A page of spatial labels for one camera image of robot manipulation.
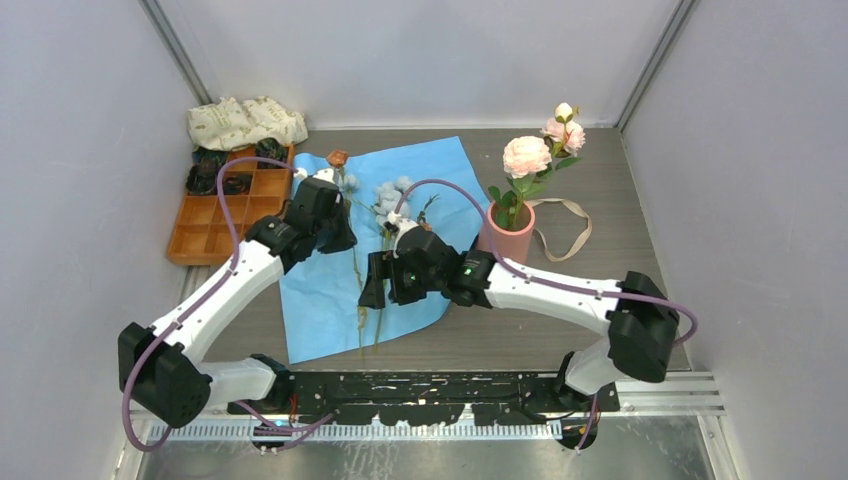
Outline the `beige ribbon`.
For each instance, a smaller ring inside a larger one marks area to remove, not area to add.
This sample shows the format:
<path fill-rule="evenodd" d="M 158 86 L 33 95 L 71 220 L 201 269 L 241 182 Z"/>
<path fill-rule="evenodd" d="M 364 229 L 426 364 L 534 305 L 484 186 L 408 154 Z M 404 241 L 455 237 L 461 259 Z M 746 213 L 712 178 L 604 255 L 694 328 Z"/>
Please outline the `beige ribbon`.
<path fill-rule="evenodd" d="M 535 211 L 532 233 L 540 252 L 551 263 L 562 263 L 575 257 L 593 234 L 593 219 L 577 202 L 547 197 L 529 201 Z"/>

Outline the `light blue flower stem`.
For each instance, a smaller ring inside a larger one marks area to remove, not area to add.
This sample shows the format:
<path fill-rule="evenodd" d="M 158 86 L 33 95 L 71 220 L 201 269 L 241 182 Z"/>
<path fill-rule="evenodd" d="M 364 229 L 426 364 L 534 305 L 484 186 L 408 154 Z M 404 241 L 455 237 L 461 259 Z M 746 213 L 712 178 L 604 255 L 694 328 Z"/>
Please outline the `light blue flower stem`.
<path fill-rule="evenodd" d="M 393 213 L 398 206 L 400 206 L 400 215 L 402 217 L 410 217 L 408 202 L 401 202 L 401 196 L 406 193 L 411 185 L 411 180 L 405 176 L 401 176 L 394 181 L 385 182 L 376 187 L 373 201 L 370 204 L 366 204 L 357 198 L 357 192 L 361 186 L 357 177 L 352 173 L 345 173 L 345 170 L 341 169 L 341 187 L 345 197 L 346 212 L 349 214 L 350 226 L 355 227 L 359 225 L 354 221 L 352 213 L 354 210 L 353 207 L 358 205 L 373 217 L 364 223 L 367 228 L 373 230 L 372 233 L 377 235 L 380 245 L 378 250 L 388 250 L 396 234 L 392 233 L 385 226 L 385 223 L 388 221 L 389 214 Z M 361 289 L 365 286 L 366 278 L 365 273 L 360 268 L 362 262 L 360 261 L 360 251 L 357 250 L 358 247 L 359 244 L 354 247 L 352 253 L 352 268 L 356 285 L 361 292 Z M 358 349 L 362 353 L 363 347 L 366 346 L 366 328 L 368 326 L 369 314 L 365 307 L 354 306 L 356 307 Z"/>

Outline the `pink peony flower stem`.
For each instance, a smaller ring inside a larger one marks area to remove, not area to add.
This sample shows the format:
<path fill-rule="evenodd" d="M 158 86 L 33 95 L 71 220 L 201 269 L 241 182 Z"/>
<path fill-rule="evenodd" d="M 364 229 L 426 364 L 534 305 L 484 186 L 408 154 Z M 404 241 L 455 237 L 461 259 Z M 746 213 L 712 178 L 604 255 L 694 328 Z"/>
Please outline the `pink peony flower stem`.
<path fill-rule="evenodd" d="M 488 188 L 493 201 L 493 221 L 506 231 L 518 231 L 521 211 L 531 197 L 546 189 L 553 174 L 577 164 L 585 146 L 584 127 L 577 122 L 580 109 L 566 102 L 556 106 L 538 135 L 510 140 L 503 149 L 502 166 L 507 187 Z"/>

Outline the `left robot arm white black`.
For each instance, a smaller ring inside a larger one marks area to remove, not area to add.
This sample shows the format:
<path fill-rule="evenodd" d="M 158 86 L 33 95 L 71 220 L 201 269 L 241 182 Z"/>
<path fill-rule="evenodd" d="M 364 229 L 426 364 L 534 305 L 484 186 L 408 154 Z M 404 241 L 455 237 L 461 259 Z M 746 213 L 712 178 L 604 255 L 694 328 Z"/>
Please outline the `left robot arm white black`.
<path fill-rule="evenodd" d="M 207 363 L 216 338 L 263 290 L 314 252 L 351 249 L 342 192 L 330 168 L 301 179 L 283 217 L 257 221 L 227 263 L 151 326 L 128 325 L 118 337 L 122 416 L 130 404 L 177 429 L 210 407 L 277 413 L 293 395 L 288 370 L 267 355 Z"/>

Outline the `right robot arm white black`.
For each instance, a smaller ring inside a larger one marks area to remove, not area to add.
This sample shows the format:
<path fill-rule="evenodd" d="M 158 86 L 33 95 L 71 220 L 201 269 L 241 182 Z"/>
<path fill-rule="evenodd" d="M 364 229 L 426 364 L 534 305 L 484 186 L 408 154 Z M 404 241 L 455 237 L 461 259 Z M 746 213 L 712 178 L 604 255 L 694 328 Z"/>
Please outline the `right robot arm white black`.
<path fill-rule="evenodd" d="M 618 380 L 663 382 L 679 325 L 670 302 L 638 272 L 621 281 L 554 274 L 488 251 L 459 253 L 421 227 L 369 255 L 358 304 L 378 310 L 431 293 L 462 307 L 523 310 L 599 334 L 591 347 L 567 354 L 558 373 L 556 400 L 571 411 Z"/>

